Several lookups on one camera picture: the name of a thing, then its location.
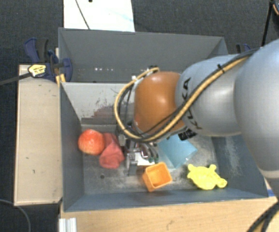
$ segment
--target orange cup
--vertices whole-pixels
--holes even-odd
[[[164,187],[173,181],[164,162],[146,167],[143,180],[149,192]]]

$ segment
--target gray robot arm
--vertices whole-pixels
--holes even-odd
[[[235,57],[216,57],[187,68],[176,87],[177,107],[218,64]],[[202,135],[241,133],[259,170],[279,197],[279,39],[213,82],[182,120]]]

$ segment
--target yellow tag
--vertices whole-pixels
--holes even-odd
[[[32,77],[43,77],[46,75],[46,66],[41,64],[33,64],[28,68]]]
[[[202,166],[195,167],[189,164],[187,178],[191,179],[195,185],[204,190],[212,190],[215,186],[224,188],[227,185],[227,181],[215,172],[216,168],[214,164],[211,164],[209,168]]]

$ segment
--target yellow rubber duck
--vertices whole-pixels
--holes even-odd
[[[215,170],[216,165],[211,164],[207,167],[195,167],[192,164],[188,165],[190,171],[187,178],[191,179],[196,186],[204,190],[212,190],[216,185],[219,188],[224,188],[227,185],[227,181],[222,179]]]

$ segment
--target red apple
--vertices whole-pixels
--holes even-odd
[[[86,154],[97,156],[105,149],[105,137],[98,131],[87,129],[78,138],[78,148]]]

